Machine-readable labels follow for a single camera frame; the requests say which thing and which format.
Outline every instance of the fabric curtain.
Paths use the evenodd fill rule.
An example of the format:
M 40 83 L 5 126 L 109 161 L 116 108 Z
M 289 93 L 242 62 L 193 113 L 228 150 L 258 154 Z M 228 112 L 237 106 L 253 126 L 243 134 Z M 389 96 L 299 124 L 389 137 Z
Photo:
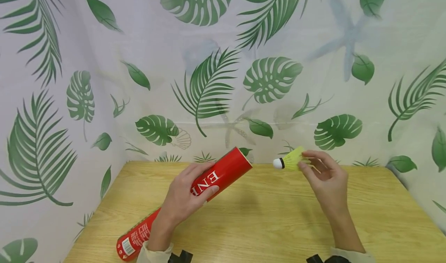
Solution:
M 443 3 L 0 0 L 0 262 L 63 261 L 126 161 L 235 146 L 385 166 L 446 230 Z

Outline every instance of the badminton shuttlecock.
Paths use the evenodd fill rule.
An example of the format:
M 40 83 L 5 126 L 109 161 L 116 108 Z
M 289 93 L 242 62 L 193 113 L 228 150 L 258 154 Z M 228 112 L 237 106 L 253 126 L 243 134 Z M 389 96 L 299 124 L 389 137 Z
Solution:
M 285 157 L 276 158 L 273 160 L 274 168 L 298 170 L 297 163 L 299 163 L 299 161 L 311 164 L 311 161 L 302 156 L 302 152 L 304 151 L 305 149 L 302 146 L 299 146 L 293 151 L 289 152 Z

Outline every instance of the white sleeve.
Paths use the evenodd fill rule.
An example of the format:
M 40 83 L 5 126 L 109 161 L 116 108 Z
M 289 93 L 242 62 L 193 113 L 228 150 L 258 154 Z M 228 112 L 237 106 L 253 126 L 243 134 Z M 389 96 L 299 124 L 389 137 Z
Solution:
M 167 263 L 172 254 L 173 244 L 165 251 L 149 251 L 147 249 L 147 241 L 143 243 L 137 263 Z
M 369 253 L 344 251 L 343 249 L 331 248 L 331 255 L 342 256 L 351 263 L 376 263 L 375 258 L 373 258 L 373 256 Z

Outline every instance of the light wood grain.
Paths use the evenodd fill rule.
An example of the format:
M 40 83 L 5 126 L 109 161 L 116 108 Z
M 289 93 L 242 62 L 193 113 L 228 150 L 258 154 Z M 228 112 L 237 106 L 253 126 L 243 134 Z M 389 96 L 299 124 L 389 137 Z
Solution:
M 186 163 L 129 162 L 65 263 L 121 262 L 119 236 L 155 210 Z M 446 237 L 394 175 L 381 167 L 345 167 L 349 206 L 367 251 L 379 263 L 440 263 Z M 333 244 L 329 224 L 305 177 L 270 165 L 252 170 L 176 231 L 174 252 L 193 263 L 304 263 L 326 259 Z

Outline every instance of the right hand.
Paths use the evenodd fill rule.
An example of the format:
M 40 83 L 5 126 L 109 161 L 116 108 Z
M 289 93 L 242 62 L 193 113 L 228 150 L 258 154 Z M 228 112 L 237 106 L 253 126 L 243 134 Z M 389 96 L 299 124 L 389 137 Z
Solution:
M 347 172 L 326 152 L 305 151 L 311 165 L 302 161 L 298 166 L 307 178 L 330 222 L 349 216 L 347 207 Z

